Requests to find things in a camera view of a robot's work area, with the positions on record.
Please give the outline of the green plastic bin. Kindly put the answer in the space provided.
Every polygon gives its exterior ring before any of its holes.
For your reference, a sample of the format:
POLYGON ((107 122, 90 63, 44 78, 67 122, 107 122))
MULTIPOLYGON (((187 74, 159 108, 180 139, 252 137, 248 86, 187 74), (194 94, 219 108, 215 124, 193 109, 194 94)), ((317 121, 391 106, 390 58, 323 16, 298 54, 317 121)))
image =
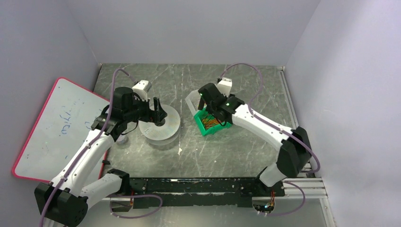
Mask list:
POLYGON ((215 134, 217 131, 228 129, 232 126, 232 124, 222 122, 213 115, 207 113, 206 109, 199 110, 193 118, 202 136, 215 134))

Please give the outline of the clear white plastic bin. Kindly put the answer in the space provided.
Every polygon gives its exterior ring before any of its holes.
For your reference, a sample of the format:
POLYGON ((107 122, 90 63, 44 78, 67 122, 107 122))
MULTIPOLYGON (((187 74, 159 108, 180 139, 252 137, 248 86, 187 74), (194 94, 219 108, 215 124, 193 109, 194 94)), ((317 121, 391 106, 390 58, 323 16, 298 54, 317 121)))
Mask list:
POLYGON ((185 102, 188 105, 188 108, 192 114, 192 116, 195 116, 196 113, 199 111, 199 103, 201 100, 201 96, 198 92, 198 90, 193 90, 191 91, 188 96, 185 98, 185 102))

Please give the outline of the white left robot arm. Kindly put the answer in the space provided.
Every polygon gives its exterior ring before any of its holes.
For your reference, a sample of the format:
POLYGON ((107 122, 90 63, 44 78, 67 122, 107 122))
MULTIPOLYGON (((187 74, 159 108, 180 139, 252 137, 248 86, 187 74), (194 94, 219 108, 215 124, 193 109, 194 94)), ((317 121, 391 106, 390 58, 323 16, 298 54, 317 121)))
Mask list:
POLYGON ((131 122, 159 124, 167 117, 160 100, 150 100, 140 95, 139 90, 118 87, 111 92, 109 104, 95 118, 87 138, 72 160, 49 183, 40 183, 34 194, 41 214, 39 226, 44 220, 78 226, 90 207, 109 195, 135 198, 130 183, 130 175, 124 171, 111 169, 107 174, 84 187, 89 174, 100 158, 124 134, 131 122))

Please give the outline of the grey perforated cable spool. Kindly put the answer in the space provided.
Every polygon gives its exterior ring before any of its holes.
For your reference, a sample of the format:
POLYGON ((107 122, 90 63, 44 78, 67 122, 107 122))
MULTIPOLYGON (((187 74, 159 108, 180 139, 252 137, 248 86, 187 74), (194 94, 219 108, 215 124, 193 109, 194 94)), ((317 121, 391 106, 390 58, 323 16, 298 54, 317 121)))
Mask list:
POLYGON ((164 146, 172 143, 179 135, 181 118, 179 113, 169 105, 161 105, 167 113, 164 123, 160 126, 150 122, 139 122, 139 130, 146 137, 148 143, 155 146, 164 146))

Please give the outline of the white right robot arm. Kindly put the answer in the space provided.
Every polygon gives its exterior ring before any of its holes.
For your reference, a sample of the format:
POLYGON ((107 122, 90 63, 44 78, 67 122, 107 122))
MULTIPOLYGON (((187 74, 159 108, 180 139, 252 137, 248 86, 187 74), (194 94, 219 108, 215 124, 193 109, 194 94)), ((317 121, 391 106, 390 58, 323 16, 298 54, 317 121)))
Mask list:
POLYGON ((265 186, 272 187, 286 178, 297 177, 312 157, 308 135, 302 127, 292 129, 259 115, 235 95, 221 93, 213 83, 202 86, 198 93, 199 106, 205 107, 218 123, 242 127, 278 151, 276 162, 265 167, 256 177, 265 186))

